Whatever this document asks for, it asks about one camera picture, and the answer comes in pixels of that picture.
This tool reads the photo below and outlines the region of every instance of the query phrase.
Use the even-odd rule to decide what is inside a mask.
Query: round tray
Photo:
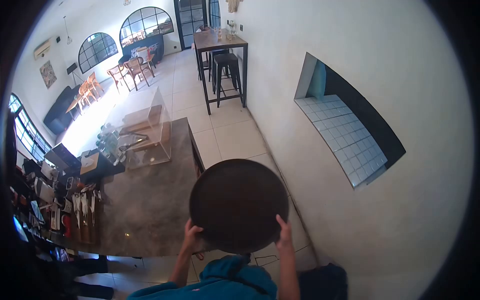
[[[204,228],[202,237],[229,253],[251,253],[277,240],[277,214],[288,218],[282,181],[269,168],[247,159],[211,166],[190,195],[190,216]]]

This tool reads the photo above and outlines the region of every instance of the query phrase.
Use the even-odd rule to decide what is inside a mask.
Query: black metal stool
[[[210,76],[213,76],[215,74],[215,62],[213,61],[213,57],[218,54],[228,54],[229,50],[228,49],[219,49],[219,50],[212,50],[208,52],[208,82],[210,82]]]
[[[212,67],[213,67],[213,61],[212,61],[212,56],[215,56],[217,54],[226,54],[228,53],[228,49],[220,49],[220,50],[212,50],[208,52],[208,57],[206,61],[202,61],[202,69],[203,71],[208,70],[208,82],[210,82],[210,77],[212,77]],[[198,80],[201,80],[201,73],[200,70],[198,70]]]
[[[216,98],[217,103],[216,107],[220,107],[220,89],[221,89],[221,81],[222,81],[222,68],[229,68],[230,69],[230,75],[228,75],[228,72],[226,73],[226,78],[231,78],[232,83],[233,83],[233,89],[229,90],[223,90],[225,93],[226,91],[231,91],[231,90],[237,90],[239,89],[239,98],[242,99],[242,92],[241,92],[241,82],[240,82],[240,71],[239,71],[239,60],[237,56],[233,53],[228,53],[228,54],[217,54],[213,57],[213,62],[214,65],[216,65],[216,68],[214,66],[214,76],[213,76],[213,84],[214,84],[214,91],[216,89]]]

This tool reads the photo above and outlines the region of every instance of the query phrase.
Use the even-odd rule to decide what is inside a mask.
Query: music stand
[[[67,75],[70,75],[70,73],[72,73],[73,83],[75,84],[75,86],[77,86],[77,82],[75,81],[75,75],[77,75],[77,74],[75,74],[75,72],[73,72],[75,69],[77,69],[77,63],[74,62],[70,67],[67,68]],[[80,78],[80,76],[77,75],[77,77],[78,77],[78,79],[80,79],[80,82],[83,81],[83,79]]]

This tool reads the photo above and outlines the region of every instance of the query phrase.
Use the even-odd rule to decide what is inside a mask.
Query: arched window
[[[78,51],[78,65],[82,73],[117,54],[117,45],[111,36],[97,32],[89,36]]]
[[[220,6],[218,5],[218,0],[209,0],[210,1],[210,27],[216,28],[221,27],[222,22],[220,19]]]
[[[136,41],[173,32],[172,19],[163,9],[158,7],[144,7],[134,11],[123,22],[120,30],[120,43],[122,48]]]
[[[10,95],[8,107],[10,108],[10,111],[15,113],[15,127],[20,142],[22,142],[35,160],[38,162],[44,160],[43,156],[50,151],[51,146],[37,131],[17,95]]]

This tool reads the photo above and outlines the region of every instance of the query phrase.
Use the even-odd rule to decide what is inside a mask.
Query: glass door
[[[174,3],[181,49],[190,49],[193,44],[193,33],[201,25],[207,24],[205,0],[175,0]]]

